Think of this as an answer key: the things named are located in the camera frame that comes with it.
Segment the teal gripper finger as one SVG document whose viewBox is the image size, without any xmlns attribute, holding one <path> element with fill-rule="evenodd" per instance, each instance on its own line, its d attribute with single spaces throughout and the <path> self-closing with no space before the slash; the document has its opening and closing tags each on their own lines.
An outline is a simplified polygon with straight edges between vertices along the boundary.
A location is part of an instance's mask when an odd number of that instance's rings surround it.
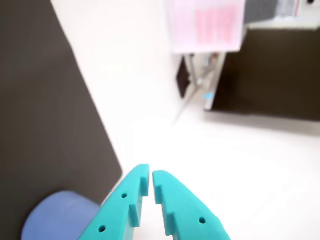
<svg viewBox="0 0 320 240">
<path fill-rule="evenodd" d="M 143 197 L 149 195 L 150 167 L 137 165 L 110 194 L 80 240 L 132 240 L 141 223 Z"/>
<path fill-rule="evenodd" d="M 183 183 L 164 170 L 152 173 L 165 235 L 174 240 L 229 240 L 221 221 Z"/>
</svg>

